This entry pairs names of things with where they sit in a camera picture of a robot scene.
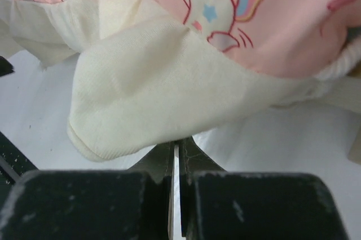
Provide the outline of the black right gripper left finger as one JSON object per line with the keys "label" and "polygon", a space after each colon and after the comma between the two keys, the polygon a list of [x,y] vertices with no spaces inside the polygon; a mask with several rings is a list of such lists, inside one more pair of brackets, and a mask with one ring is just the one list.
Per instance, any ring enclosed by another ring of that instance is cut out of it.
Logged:
{"label": "black right gripper left finger", "polygon": [[127,170],[32,170],[1,209],[2,239],[172,239],[174,144]]}

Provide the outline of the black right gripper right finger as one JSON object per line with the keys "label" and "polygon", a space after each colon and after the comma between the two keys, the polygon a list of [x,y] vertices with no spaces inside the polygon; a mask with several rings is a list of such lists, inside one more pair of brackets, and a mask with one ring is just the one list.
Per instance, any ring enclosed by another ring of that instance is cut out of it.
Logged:
{"label": "black right gripper right finger", "polygon": [[348,239],[315,175],[228,172],[189,137],[178,141],[182,236],[187,239]]}

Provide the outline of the pink unicorn print mattress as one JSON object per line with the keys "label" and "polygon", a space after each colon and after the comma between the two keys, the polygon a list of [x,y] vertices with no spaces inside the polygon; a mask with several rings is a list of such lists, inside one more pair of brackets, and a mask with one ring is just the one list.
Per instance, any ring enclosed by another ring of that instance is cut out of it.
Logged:
{"label": "pink unicorn print mattress", "polygon": [[68,136],[97,162],[329,101],[359,62],[358,27],[360,0],[1,0],[7,55],[79,55]]}

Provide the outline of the wooden striped pet bed frame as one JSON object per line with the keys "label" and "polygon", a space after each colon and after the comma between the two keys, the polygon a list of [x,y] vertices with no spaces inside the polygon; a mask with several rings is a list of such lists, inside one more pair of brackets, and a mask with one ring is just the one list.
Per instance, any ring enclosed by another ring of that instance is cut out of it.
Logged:
{"label": "wooden striped pet bed frame", "polygon": [[[356,58],[359,62],[347,77],[336,85],[328,100],[334,106],[360,115],[360,56]],[[360,127],[348,153],[348,159],[360,165]]]}

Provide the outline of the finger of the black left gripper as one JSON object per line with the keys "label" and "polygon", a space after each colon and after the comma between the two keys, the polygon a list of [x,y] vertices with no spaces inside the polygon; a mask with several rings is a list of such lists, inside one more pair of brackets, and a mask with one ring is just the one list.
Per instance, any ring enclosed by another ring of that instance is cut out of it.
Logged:
{"label": "finger of the black left gripper", "polygon": [[36,166],[1,133],[1,184],[10,186],[28,171],[36,170]]}
{"label": "finger of the black left gripper", "polygon": [[0,76],[6,76],[14,72],[13,65],[5,59],[3,56],[0,56]]}

